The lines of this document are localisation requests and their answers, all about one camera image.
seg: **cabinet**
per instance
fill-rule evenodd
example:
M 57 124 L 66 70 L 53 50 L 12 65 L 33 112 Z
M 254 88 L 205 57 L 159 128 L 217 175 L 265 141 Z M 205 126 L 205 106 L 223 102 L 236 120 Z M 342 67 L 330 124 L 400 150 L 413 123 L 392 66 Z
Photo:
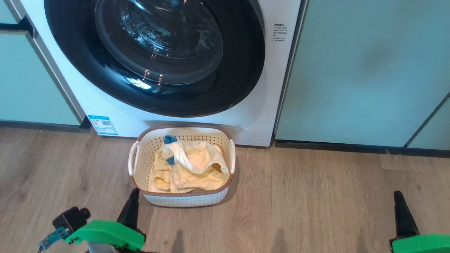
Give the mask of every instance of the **cabinet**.
M 17 24 L 4 1 L 0 23 Z M 0 120 L 80 125 L 28 32 L 0 30 Z
M 450 150 L 450 99 L 447 99 L 408 147 Z
M 450 91 L 450 1 L 310 0 L 278 140 L 403 147 Z

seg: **yellow baby clothing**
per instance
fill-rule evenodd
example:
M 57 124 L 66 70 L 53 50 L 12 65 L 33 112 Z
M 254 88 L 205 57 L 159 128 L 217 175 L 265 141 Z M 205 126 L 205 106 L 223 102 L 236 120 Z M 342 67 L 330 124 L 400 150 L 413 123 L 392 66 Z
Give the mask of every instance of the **yellow baby clothing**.
M 174 158 L 174 165 L 169 165 L 166 161 L 171 157 Z M 150 189 L 158 189 L 156 192 L 216 190 L 230 176 L 220 148 L 200 140 L 179 140 L 163 145 L 155 153 L 153 170 L 153 185 Z

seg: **basket handle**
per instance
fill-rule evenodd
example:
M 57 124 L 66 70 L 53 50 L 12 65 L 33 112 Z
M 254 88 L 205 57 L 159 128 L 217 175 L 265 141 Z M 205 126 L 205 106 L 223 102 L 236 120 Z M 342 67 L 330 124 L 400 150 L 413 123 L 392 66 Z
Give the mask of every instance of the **basket handle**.
M 138 155 L 139 155 L 139 141 L 137 140 L 135 143 L 133 143 L 133 145 L 131 146 L 130 149 L 130 154 L 128 155 L 128 173 L 130 174 L 130 176 L 134 175 L 136 172 L 136 165 L 138 163 Z
M 229 153 L 229 156 L 231 157 L 230 173 L 234 174 L 234 167 L 236 166 L 236 147 L 234 146 L 234 141 L 231 139 L 229 141 Z

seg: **laundry basket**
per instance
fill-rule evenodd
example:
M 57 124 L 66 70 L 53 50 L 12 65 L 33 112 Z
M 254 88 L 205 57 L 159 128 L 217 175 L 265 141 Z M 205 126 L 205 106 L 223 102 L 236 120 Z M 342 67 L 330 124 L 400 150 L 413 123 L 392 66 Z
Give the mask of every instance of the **laundry basket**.
M 174 136 L 178 140 L 203 140 L 218 146 L 230 170 L 228 181 L 219 189 L 188 193 L 150 192 L 153 180 L 155 153 L 163 145 L 164 136 Z M 182 126 L 155 126 L 144 131 L 132 145 L 128 156 L 128 172 L 131 180 L 144 197 L 157 206 L 200 207 L 214 205 L 224 199 L 233 179 L 236 163 L 236 149 L 231 135 L 215 125 L 186 124 Z

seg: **laminate flooring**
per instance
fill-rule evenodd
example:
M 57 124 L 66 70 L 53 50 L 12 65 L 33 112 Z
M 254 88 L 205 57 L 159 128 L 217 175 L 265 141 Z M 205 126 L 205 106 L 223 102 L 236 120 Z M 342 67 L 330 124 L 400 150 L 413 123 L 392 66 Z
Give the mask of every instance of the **laminate flooring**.
M 0 252 L 34 253 L 72 206 L 116 220 L 133 185 L 131 139 L 0 127 Z M 140 196 L 143 250 L 158 253 L 388 253 L 393 191 L 422 233 L 450 233 L 450 159 L 237 148 L 225 200 L 160 208 Z M 81 253 L 54 244 L 49 253 Z

